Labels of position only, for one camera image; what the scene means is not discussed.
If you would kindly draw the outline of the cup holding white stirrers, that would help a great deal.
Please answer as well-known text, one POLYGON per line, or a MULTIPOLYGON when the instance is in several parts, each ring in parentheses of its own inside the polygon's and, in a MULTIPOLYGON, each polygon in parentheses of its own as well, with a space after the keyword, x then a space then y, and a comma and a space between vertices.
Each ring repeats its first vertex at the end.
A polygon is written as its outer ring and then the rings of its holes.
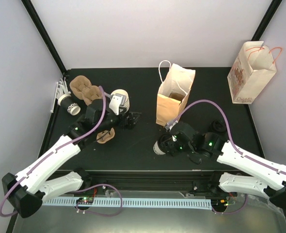
POLYGON ((80 106, 72 100, 70 94, 63 94, 58 98, 57 104, 72 116, 76 116, 80 112, 80 106))

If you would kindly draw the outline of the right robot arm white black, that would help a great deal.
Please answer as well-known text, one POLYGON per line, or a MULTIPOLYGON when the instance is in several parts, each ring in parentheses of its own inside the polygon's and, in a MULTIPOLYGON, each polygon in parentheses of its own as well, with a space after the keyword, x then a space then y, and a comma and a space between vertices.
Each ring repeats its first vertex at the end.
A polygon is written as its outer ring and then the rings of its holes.
POLYGON ((217 163, 234 167, 247 176, 227 172, 208 183, 215 196, 239 192, 268 199, 286 210, 286 165, 278 164, 246 151, 214 132, 199 133, 184 122, 166 124, 169 141, 160 143, 166 153, 186 152, 205 156, 217 163))

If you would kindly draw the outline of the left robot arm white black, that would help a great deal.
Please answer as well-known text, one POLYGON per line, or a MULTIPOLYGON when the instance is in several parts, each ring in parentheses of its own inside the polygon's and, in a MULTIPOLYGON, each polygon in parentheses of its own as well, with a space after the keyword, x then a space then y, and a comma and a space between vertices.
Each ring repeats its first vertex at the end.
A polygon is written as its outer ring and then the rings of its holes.
POLYGON ((79 154, 88 145, 88 139, 96 140, 99 133, 114 127, 132 129, 141 116, 141 113, 131 112, 125 107, 120 107, 118 112, 113 111, 109 102, 95 100, 40 158, 17 174, 4 175, 1 180, 4 199, 13 206, 13 213, 27 218, 36 213, 44 202, 59 195, 77 191, 88 193, 92 182, 82 168, 53 180, 48 178, 79 154))

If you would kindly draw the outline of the brown paper bag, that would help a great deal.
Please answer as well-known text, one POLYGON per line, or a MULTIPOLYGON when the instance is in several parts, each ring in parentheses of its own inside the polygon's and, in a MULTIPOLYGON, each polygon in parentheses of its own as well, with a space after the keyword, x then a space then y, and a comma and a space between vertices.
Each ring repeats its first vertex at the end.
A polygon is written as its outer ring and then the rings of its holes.
POLYGON ((172 120, 179 120, 179 114, 185 109, 196 71, 169 64, 165 79, 160 75, 161 85, 157 93, 156 123, 165 126, 172 120))

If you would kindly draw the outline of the stack of paper cups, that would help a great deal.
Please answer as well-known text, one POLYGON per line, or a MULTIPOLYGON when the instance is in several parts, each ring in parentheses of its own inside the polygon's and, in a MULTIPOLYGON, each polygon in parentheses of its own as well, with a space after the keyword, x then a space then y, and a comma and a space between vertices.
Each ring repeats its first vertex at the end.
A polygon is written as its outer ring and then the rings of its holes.
POLYGON ((126 112, 129 111, 130 103, 129 103, 129 96, 128 96, 127 91, 125 91, 125 90, 123 90, 123 89, 117 89, 117 90, 114 90, 114 91, 111 93, 111 96, 112 96, 113 94, 117 94, 117 93, 126 96, 126 100, 125 100, 123 106, 120 106, 120 108, 119 108, 119 115, 120 115, 120 114, 124 114, 124 113, 126 113, 126 112))

